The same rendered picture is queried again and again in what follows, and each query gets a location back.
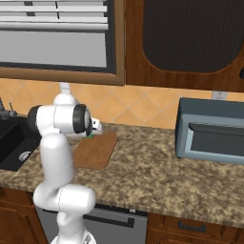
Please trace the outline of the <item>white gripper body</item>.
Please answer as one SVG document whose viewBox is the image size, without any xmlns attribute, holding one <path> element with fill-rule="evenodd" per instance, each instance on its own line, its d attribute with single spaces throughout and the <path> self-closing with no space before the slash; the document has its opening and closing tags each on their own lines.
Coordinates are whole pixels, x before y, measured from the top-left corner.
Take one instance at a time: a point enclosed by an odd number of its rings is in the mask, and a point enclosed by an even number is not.
<svg viewBox="0 0 244 244">
<path fill-rule="evenodd" d="M 91 119 L 91 132 L 93 134 L 102 134 L 103 133 L 103 126 L 100 121 L 96 118 Z"/>
</svg>

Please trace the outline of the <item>brown wooden cutting board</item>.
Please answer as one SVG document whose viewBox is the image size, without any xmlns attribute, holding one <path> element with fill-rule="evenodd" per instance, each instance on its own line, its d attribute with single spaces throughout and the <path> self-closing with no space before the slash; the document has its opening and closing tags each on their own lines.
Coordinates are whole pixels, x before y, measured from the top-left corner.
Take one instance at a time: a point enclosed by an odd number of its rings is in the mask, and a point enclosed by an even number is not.
<svg viewBox="0 0 244 244">
<path fill-rule="evenodd" d="M 73 152 L 74 166 L 89 170 L 102 170 L 108 165 L 116 142 L 115 132 L 105 132 L 82 139 Z"/>
</svg>

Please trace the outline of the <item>black sink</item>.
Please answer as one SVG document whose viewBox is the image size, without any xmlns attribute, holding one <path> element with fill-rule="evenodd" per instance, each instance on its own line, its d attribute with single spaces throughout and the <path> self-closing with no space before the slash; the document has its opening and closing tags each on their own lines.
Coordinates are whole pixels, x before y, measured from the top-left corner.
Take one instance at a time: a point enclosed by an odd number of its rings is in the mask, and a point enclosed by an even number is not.
<svg viewBox="0 0 244 244">
<path fill-rule="evenodd" d="M 39 146 L 26 117 L 0 119 L 0 170 L 17 172 Z"/>
</svg>

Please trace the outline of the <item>dark grey tap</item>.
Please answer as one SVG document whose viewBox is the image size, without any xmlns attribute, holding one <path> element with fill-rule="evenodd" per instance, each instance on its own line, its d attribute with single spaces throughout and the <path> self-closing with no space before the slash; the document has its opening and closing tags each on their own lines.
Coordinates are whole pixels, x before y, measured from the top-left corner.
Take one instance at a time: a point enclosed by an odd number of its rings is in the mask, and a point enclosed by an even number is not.
<svg viewBox="0 0 244 244">
<path fill-rule="evenodd" d="M 0 98 L 0 119 L 7 120 L 11 117 L 16 117 L 16 116 L 17 116 L 17 112 L 13 108 L 11 108 L 9 111 L 5 109 L 2 99 Z"/>
</svg>

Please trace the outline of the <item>window with white blinds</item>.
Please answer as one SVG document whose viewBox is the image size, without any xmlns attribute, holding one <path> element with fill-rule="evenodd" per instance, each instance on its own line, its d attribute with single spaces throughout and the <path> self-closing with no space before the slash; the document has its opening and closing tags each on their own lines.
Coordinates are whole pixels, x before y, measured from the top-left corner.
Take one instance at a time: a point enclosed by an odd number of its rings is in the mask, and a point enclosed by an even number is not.
<svg viewBox="0 0 244 244">
<path fill-rule="evenodd" d="M 124 0 L 0 0 L 0 78 L 122 86 Z"/>
</svg>

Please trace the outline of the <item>grey dishwasher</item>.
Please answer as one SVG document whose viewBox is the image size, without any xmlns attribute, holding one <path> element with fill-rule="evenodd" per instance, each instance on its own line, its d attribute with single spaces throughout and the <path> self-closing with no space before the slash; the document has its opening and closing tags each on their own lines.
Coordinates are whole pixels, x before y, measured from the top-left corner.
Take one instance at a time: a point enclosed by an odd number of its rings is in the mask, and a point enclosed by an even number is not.
<svg viewBox="0 0 244 244">
<path fill-rule="evenodd" d="M 85 207 L 35 207 L 45 235 L 51 244 L 145 244 L 147 214 L 103 204 Z M 85 214 L 113 213 L 134 218 L 126 228 L 84 218 Z"/>
</svg>

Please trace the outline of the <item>blue-grey toaster oven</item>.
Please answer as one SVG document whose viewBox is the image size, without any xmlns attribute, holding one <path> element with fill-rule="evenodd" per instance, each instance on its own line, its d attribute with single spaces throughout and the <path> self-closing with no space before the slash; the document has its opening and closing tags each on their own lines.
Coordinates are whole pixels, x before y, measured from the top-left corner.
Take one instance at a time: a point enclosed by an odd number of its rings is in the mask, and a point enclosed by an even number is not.
<svg viewBox="0 0 244 244">
<path fill-rule="evenodd" d="M 179 158 L 244 165 L 244 102 L 180 98 L 174 138 Z"/>
</svg>

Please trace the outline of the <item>wooden base cupboard door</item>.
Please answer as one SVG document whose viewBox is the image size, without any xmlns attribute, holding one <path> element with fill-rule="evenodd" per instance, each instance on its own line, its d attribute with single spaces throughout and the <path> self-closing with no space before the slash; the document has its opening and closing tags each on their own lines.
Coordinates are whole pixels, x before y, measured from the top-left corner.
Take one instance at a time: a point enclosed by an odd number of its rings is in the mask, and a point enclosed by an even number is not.
<svg viewBox="0 0 244 244">
<path fill-rule="evenodd" d="M 0 187 L 0 244 L 49 244 L 31 193 Z"/>
</svg>

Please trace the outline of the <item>wooden cupboard door, dark panel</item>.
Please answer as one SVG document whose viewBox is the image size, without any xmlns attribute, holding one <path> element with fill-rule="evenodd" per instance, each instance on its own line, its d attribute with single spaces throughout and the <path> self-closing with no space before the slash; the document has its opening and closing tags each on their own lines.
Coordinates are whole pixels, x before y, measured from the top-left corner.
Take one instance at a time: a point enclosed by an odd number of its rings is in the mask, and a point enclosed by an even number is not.
<svg viewBox="0 0 244 244">
<path fill-rule="evenodd" d="M 244 92 L 244 0 L 126 0 L 126 83 Z"/>
</svg>

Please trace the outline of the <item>wooden drawer front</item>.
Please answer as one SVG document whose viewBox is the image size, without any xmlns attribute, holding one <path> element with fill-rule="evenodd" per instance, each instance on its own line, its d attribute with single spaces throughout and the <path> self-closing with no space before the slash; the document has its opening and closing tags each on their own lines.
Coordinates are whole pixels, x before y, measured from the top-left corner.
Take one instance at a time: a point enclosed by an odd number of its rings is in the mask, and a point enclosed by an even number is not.
<svg viewBox="0 0 244 244">
<path fill-rule="evenodd" d="M 244 244 L 244 229 L 149 213 L 146 244 Z"/>
</svg>

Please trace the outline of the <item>white wall outlet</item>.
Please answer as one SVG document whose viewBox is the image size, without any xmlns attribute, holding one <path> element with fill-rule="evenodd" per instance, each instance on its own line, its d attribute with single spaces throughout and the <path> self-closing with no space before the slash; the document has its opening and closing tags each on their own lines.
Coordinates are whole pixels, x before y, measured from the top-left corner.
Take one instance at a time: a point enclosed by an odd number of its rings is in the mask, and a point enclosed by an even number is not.
<svg viewBox="0 0 244 244">
<path fill-rule="evenodd" d="M 213 91 L 212 100 L 226 100 L 228 93 L 226 91 Z"/>
</svg>

